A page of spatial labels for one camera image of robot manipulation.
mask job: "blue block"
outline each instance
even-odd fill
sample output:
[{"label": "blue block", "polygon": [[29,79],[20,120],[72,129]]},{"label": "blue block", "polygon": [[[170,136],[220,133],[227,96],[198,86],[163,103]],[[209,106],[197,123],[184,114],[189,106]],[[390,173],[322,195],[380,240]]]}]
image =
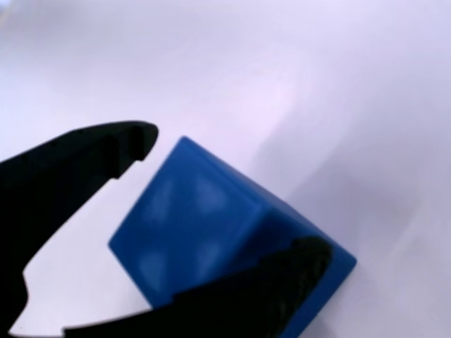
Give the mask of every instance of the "blue block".
[{"label": "blue block", "polygon": [[252,267],[310,235],[333,246],[333,260],[282,338],[299,336],[356,259],[285,202],[183,137],[109,246],[158,308],[179,292]]}]

